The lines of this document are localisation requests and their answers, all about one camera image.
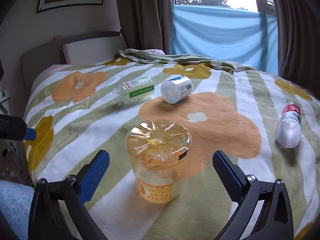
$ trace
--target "headboard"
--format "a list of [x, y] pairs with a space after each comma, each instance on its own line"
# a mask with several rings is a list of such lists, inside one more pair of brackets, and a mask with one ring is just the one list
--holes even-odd
[[28, 95], [30, 95], [34, 80], [42, 71], [55, 64], [66, 64], [63, 54], [64, 44], [86, 39], [119, 35], [119, 32], [95, 32], [82, 34], [50, 41], [25, 52], [20, 57], [20, 62]]

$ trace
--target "gray curtain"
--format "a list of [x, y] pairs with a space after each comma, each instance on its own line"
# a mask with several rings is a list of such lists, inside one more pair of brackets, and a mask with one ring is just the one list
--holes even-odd
[[116, 0], [122, 33], [132, 49], [170, 53], [171, 0]]
[[274, 0], [278, 74], [320, 99], [320, 23], [305, 0]]

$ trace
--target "blue sheet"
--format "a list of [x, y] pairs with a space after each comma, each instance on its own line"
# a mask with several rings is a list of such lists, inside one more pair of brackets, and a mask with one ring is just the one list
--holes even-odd
[[278, 74], [274, 15], [217, 6], [173, 5], [171, 54], [233, 60]]

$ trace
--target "blanket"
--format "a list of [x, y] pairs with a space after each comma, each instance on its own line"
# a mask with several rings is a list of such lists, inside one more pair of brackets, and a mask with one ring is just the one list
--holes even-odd
[[[180, 75], [191, 79], [193, 93], [168, 104], [160, 86]], [[113, 86], [145, 76], [154, 83], [153, 96], [116, 106]], [[294, 149], [275, 140], [282, 109], [290, 101], [301, 108], [302, 117], [301, 141]], [[167, 204], [140, 197], [124, 143], [130, 128], [156, 119], [178, 122], [192, 135], [183, 190]], [[55, 65], [35, 80], [25, 121], [37, 132], [36, 140], [25, 142], [34, 183], [63, 180], [100, 149], [109, 152], [110, 167], [85, 204], [108, 239], [214, 239], [237, 208], [212, 167], [216, 150], [228, 154], [245, 174], [285, 181], [296, 239], [318, 215], [320, 102], [247, 65], [134, 49], [95, 65]], [[249, 236], [261, 207], [259, 201], [242, 238]], [[67, 214], [66, 220], [79, 237]]]

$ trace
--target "white wall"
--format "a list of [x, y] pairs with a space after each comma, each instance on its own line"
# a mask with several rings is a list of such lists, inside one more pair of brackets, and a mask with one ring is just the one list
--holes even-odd
[[82, 5], [37, 12], [39, 0], [17, 0], [0, 27], [2, 89], [10, 91], [10, 113], [23, 116], [28, 96], [20, 56], [54, 36], [68, 37], [95, 31], [119, 31], [116, 0], [103, 5]]

